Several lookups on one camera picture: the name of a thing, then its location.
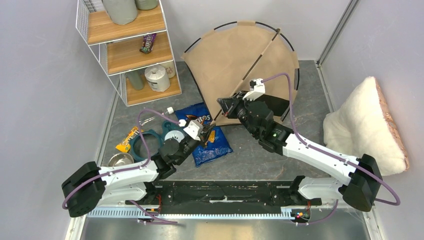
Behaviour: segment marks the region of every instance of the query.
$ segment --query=white plastic casing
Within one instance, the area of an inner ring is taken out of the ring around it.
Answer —
[[[308,145],[325,150],[326,152],[337,155],[354,164],[359,163],[356,156],[341,154],[339,152],[330,150],[325,146],[321,146],[312,141],[309,141],[303,136],[301,137],[305,142],[307,142]],[[331,156],[325,155],[324,153],[316,151],[310,147],[306,147],[299,141],[295,134],[290,134],[285,142],[287,145],[282,148],[282,152],[285,156],[298,159],[319,170],[322,170],[339,180],[343,185],[348,185],[351,181],[349,174],[355,172],[356,168],[354,166],[347,165]]]
[[[178,120],[178,122],[179,122],[178,126],[180,126],[180,127],[184,127],[187,124],[187,121],[184,120],[184,119],[180,119],[180,120]]]
[[[100,174],[111,172],[118,169],[126,169],[141,166],[143,162],[133,163],[123,166],[106,167],[102,166],[98,171]],[[97,206],[117,204],[125,200],[140,200],[146,195],[146,186],[144,182],[153,182],[159,173],[156,164],[151,161],[142,169],[110,174],[101,178],[106,181],[105,191]]]
[[[244,95],[243,100],[254,101],[265,94],[265,85],[262,83],[262,80],[262,78],[251,80],[251,82],[255,82],[256,85],[250,88],[250,91]]]
[[[298,192],[306,199],[320,198],[342,200],[343,195],[339,192],[341,186],[343,186],[343,184],[333,177],[305,177],[300,182]]]
[[[192,120],[188,123],[187,127],[184,127],[184,132],[186,132],[192,139],[200,141],[200,134],[203,130],[203,125],[196,121]]]
[[[173,109],[173,107],[172,107],[172,106],[168,107],[168,108],[166,109],[166,111],[168,112],[168,114],[173,114],[173,113],[174,113],[174,109]]]

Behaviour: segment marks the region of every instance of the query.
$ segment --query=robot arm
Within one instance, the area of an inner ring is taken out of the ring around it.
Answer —
[[[305,177],[298,185],[298,192],[303,197],[343,199],[353,208],[369,212],[381,184],[347,162],[363,167],[381,179],[376,160],[367,154],[362,158],[344,155],[296,135],[292,129],[274,121],[274,113],[264,102],[255,101],[264,93],[262,79],[254,79],[250,81],[249,92],[240,91],[232,97],[219,98],[217,101],[224,116],[239,119],[268,152],[303,161],[333,177]],[[345,162],[323,152],[340,156]]]
[[[340,162],[308,146],[314,146],[328,153],[341,156],[381,178],[374,158],[364,154],[362,158],[343,155],[303,138],[299,141],[292,129],[273,120],[274,113],[261,101],[255,101],[265,93],[261,79],[250,82],[251,91],[239,92],[233,97],[219,98],[224,116],[239,119],[249,133],[268,152],[295,158],[312,165],[332,177],[310,178],[298,176],[292,186],[304,198],[311,200],[343,199],[352,207],[369,212],[380,188],[380,183],[355,167]],[[71,217],[82,216],[97,206],[115,205],[125,200],[154,198],[152,182],[166,179],[176,172],[174,165],[180,165],[199,146],[206,143],[214,125],[202,126],[197,121],[180,121],[186,137],[180,142],[168,139],[159,148],[159,154],[152,156],[148,164],[133,163],[118,167],[98,167],[88,162],[69,177],[62,190]]]

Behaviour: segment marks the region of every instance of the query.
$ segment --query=white bottle cap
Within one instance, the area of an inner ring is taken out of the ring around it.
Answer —
[[[174,109],[172,108],[172,106],[168,107],[166,110],[168,111],[168,114],[174,113]]]

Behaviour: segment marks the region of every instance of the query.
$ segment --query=white container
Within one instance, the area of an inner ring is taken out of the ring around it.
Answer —
[[[129,71],[126,73],[126,77],[128,78],[129,82],[131,83],[132,87],[135,90],[142,90],[144,87],[142,77],[139,74],[139,71]]]
[[[168,78],[172,78],[177,73],[177,71],[175,71],[174,61],[162,63],[161,66],[165,68]]]
[[[164,92],[171,83],[167,70],[161,65],[153,65],[146,68],[144,76],[150,88],[155,92]]]
[[[136,19],[139,13],[134,0],[101,0],[101,2],[115,24],[129,24]]]
[[[135,0],[135,5],[140,10],[150,10],[158,6],[158,0]]]

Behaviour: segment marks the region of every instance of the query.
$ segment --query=red wire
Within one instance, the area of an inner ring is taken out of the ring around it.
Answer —
[[[159,200],[159,207],[157,208],[157,211],[160,213],[161,212],[161,206],[162,206],[162,196],[160,194],[158,194],[156,196],[156,198]]]
[[[306,211],[308,214],[311,214],[311,201],[307,201]]]

